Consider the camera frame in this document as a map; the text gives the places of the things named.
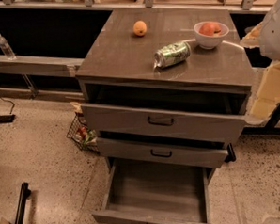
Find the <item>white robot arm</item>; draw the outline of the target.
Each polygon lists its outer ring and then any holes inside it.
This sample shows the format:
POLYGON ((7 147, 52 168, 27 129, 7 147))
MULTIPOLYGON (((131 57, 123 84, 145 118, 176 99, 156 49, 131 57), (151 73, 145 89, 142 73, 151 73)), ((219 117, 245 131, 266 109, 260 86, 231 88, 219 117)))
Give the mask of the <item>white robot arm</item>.
POLYGON ((262 21, 259 46, 263 56, 280 60, 280 0, 273 4, 262 21))

